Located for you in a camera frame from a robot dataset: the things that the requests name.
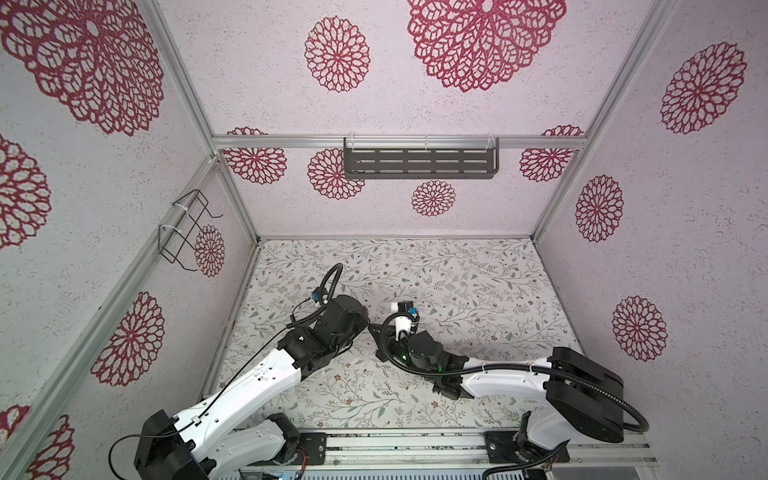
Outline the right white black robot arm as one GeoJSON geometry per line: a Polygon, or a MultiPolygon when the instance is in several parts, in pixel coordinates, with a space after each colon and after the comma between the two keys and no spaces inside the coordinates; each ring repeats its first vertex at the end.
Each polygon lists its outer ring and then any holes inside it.
{"type": "Polygon", "coordinates": [[[420,376],[435,393],[451,400],[504,396],[534,400],[510,436],[489,442],[513,465],[542,464],[585,436],[608,444],[624,440],[623,381],[615,373],[567,347],[523,363],[488,362],[446,351],[414,320],[394,315],[369,331],[379,360],[420,376]]]}

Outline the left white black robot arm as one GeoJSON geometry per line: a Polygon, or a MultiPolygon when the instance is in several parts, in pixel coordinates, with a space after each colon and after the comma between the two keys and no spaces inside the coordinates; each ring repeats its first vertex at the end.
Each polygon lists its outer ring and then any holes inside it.
{"type": "Polygon", "coordinates": [[[139,477],[216,479],[253,463],[301,460],[300,433],[286,415],[272,414],[245,430],[239,426],[343,354],[368,326],[367,308],[340,295],[311,325],[287,329],[274,349],[219,392],[174,415],[156,412],[138,436],[139,477]]]}

